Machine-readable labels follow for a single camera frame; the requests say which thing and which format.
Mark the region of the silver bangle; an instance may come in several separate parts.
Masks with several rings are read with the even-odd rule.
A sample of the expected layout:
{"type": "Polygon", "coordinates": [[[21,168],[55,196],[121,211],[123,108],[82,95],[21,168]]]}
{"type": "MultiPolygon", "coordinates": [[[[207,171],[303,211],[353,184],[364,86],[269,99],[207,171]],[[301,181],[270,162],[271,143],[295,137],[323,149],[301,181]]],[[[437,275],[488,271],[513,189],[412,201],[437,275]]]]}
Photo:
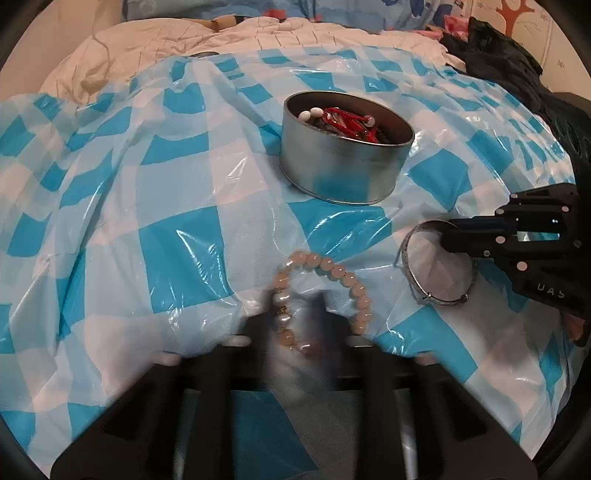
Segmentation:
{"type": "Polygon", "coordinates": [[[478,278],[477,262],[463,253],[446,251],[444,233],[457,226],[433,219],[413,227],[404,237],[397,262],[419,304],[452,307],[465,304],[478,278]]]}

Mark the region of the blue white checkered plastic sheet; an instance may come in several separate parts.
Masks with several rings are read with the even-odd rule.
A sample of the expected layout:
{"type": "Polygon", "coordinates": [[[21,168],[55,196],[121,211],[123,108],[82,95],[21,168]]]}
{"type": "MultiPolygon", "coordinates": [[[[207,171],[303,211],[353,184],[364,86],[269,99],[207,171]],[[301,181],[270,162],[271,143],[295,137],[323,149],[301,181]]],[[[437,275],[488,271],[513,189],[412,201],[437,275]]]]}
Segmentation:
{"type": "Polygon", "coordinates": [[[423,306],[394,259],[423,220],[489,215],[572,178],[549,129],[503,88],[391,48],[174,57],[86,106],[6,100],[2,418],[48,472],[154,352],[231,334],[301,249],[365,283],[383,348],[436,352],[535,454],[585,357],[560,313],[514,294],[488,261],[466,305],[423,306]],[[335,205],[284,179],[283,101],[304,90],[360,95],[413,126],[387,199],[335,205]]]}

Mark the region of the round silver metal tin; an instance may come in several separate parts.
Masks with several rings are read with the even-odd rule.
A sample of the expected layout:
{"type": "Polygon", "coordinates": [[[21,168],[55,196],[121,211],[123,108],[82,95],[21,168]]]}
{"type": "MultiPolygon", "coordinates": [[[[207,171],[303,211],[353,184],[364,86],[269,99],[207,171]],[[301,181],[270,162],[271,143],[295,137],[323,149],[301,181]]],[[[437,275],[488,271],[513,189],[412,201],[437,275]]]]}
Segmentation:
{"type": "Polygon", "coordinates": [[[318,199],[374,204],[394,191],[414,140],[412,126],[379,103],[346,93],[304,91],[283,103],[280,170],[294,186],[318,199]],[[380,141],[348,138],[298,117],[314,107],[373,117],[380,141]]]}

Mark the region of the black clothes pile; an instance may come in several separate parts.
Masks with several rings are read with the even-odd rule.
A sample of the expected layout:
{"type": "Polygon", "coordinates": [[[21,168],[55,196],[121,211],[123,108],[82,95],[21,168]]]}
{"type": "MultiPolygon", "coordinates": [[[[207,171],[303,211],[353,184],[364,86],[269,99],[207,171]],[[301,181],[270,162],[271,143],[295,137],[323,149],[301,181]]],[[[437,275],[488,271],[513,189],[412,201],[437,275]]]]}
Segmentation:
{"type": "Polygon", "coordinates": [[[489,23],[472,18],[468,39],[445,33],[441,43],[464,61],[468,75],[501,85],[549,125],[570,156],[578,183],[590,180],[590,101],[553,93],[541,82],[543,69],[520,44],[489,23]]]}

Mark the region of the pink clothing item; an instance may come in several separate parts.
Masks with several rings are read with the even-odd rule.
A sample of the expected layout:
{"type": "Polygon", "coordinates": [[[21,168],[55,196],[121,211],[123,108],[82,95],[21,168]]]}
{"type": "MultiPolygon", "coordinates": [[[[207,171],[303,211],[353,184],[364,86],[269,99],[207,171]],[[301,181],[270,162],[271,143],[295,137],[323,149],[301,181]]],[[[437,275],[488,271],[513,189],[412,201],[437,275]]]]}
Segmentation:
{"type": "Polygon", "coordinates": [[[421,34],[435,40],[441,40],[445,34],[448,34],[467,41],[469,36],[469,19],[466,17],[445,15],[442,27],[428,25],[425,31],[421,31],[421,34]]]}

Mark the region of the white tree pattern wardrobe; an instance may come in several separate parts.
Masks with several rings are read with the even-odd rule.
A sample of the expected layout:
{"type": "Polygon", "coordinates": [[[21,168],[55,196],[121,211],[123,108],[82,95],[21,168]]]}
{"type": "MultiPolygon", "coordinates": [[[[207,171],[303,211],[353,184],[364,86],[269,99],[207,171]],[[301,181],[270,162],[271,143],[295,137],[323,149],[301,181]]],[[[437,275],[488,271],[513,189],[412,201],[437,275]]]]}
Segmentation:
{"type": "Polygon", "coordinates": [[[473,1],[469,15],[488,22],[527,50],[543,69],[542,79],[556,83],[559,71],[577,66],[570,41],[550,13],[536,1],[473,1]]]}

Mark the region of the blue whale pattern curtain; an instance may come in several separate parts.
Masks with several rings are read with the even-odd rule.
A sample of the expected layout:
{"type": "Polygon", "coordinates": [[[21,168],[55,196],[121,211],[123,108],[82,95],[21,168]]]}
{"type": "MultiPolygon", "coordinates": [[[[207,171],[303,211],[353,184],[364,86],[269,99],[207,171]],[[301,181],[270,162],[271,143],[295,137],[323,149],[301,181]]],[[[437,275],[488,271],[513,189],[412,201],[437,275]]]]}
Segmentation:
{"type": "Polygon", "coordinates": [[[266,16],[279,20],[297,17],[372,33],[422,30],[429,24],[442,27],[445,16],[461,16],[465,10],[464,1],[439,0],[139,0],[122,3],[122,16],[126,21],[149,18],[213,20],[223,15],[266,16]]]}

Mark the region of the silver tin lid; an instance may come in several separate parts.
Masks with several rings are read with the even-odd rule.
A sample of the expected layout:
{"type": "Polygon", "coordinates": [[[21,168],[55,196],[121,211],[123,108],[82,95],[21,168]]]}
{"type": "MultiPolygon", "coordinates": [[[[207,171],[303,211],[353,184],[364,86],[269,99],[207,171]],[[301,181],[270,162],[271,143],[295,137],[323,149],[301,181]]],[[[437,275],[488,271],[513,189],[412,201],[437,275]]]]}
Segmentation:
{"type": "Polygon", "coordinates": [[[204,51],[204,52],[194,53],[194,54],[190,55],[190,58],[207,58],[207,57],[216,56],[216,55],[219,55],[219,53],[215,52],[215,51],[204,51]]]}

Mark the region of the brown pillow corner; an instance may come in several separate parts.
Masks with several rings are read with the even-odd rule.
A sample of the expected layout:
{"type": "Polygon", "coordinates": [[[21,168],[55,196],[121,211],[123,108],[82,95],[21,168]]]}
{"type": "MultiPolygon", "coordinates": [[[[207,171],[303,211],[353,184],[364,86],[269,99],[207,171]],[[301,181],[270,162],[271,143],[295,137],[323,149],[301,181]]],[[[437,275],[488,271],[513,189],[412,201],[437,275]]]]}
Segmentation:
{"type": "Polygon", "coordinates": [[[239,15],[222,15],[216,17],[212,20],[198,20],[198,23],[204,25],[204,27],[214,31],[219,32],[224,29],[228,29],[231,27],[235,27],[239,23],[245,21],[245,16],[239,15]]]}

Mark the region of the cream white quilt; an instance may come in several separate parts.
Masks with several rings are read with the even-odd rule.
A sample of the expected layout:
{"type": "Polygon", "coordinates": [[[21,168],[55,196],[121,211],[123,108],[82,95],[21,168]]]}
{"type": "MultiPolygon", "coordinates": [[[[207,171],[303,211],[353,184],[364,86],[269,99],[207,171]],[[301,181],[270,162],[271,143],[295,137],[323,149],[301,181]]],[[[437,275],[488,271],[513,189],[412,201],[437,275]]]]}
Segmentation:
{"type": "Polygon", "coordinates": [[[291,17],[247,18],[214,31],[204,21],[155,18],[123,22],[90,35],[47,76],[39,91],[77,104],[87,104],[109,82],[132,77],[171,56],[204,52],[233,54],[297,47],[392,47],[419,55],[438,66],[466,70],[437,37],[424,31],[369,33],[334,23],[291,17]]]}

